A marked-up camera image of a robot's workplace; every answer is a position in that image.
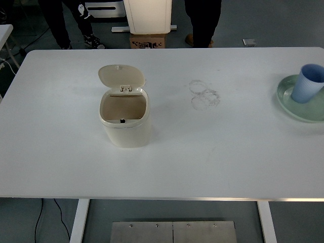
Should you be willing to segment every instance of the trash can lid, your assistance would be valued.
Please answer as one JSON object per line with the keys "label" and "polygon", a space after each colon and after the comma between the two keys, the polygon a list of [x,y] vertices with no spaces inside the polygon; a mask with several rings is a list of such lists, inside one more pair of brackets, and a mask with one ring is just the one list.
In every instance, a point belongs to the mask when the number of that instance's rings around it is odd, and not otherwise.
{"label": "trash can lid", "polygon": [[99,69],[98,75],[101,82],[112,89],[120,89],[121,86],[139,88],[145,84],[143,73],[128,65],[107,65]]}

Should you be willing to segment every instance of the blue cup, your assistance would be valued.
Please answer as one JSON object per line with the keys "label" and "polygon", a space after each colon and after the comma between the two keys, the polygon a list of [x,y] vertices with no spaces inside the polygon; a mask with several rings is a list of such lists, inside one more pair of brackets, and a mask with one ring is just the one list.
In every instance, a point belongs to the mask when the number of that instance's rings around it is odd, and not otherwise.
{"label": "blue cup", "polygon": [[310,101],[324,87],[324,67],[306,64],[300,69],[291,98],[301,104]]}

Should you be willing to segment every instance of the floor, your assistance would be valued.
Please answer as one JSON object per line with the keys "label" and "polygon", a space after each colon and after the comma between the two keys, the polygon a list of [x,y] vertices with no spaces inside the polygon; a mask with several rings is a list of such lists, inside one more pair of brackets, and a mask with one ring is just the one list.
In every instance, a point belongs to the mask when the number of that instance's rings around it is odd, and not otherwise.
{"label": "floor", "polygon": [[[15,0],[10,18],[12,35],[26,53],[32,50],[59,49],[37,0]],[[253,38],[257,47],[324,48],[324,0],[223,0],[222,15],[213,37],[214,48],[244,47],[243,38]],[[83,49],[82,35],[65,8],[64,15],[71,44]],[[177,31],[167,36],[166,48],[190,48],[184,42],[191,32],[183,0],[173,0],[172,24]],[[113,26],[127,22],[94,22],[95,35],[109,49],[130,48],[129,33],[112,33]],[[11,40],[9,45],[19,64],[24,55]],[[17,67],[5,49],[0,57],[7,59],[14,72]],[[0,70],[0,94],[5,97],[14,74],[9,65]],[[77,199],[57,199],[62,219],[71,235]],[[35,242],[35,227],[41,212],[40,198],[0,198],[0,242]],[[321,202],[271,202],[271,213],[278,242],[324,242],[324,204]],[[109,242],[115,221],[190,221],[229,220],[235,222],[237,242],[263,242],[255,202],[138,201],[91,200],[84,243]],[[61,222],[60,209],[53,199],[44,199],[37,224],[36,242],[69,242]]]}

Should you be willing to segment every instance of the shoe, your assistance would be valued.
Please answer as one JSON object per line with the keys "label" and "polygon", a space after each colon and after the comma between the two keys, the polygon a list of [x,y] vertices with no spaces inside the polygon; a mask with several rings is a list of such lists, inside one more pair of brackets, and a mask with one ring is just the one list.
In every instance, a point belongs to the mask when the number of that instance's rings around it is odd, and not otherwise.
{"label": "shoe", "polygon": [[62,50],[72,50],[72,46],[70,45],[69,47],[61,47]]}
{"label": "shoe", "polygon": [[85,45],[91,49],[106,49],[106,47],[100,42],[98,37],[95,37],[93,34],[90,36],[84,35]]}
{"label": "shoe", "polygon": [[[193,35],[192,34],[188,34],[186,36],[186,39],[184,40],[188,45],[192,46],[193,47]],[[211,39],[211,42],[209,44],[209,48],[212,48],[213,47],[213,40]]]}

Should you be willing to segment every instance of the ceramic plate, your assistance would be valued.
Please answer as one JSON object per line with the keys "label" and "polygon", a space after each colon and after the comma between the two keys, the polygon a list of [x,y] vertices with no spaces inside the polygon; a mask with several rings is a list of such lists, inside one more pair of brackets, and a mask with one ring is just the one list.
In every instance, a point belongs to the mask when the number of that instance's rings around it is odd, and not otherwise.
{"label": "ceramic plate", "polygon": [[305,104],[291,98],[298,75],[285,77],[278,85],[277,98],[283,109],[293,117],[309,123],[324,122],[324,89]]}

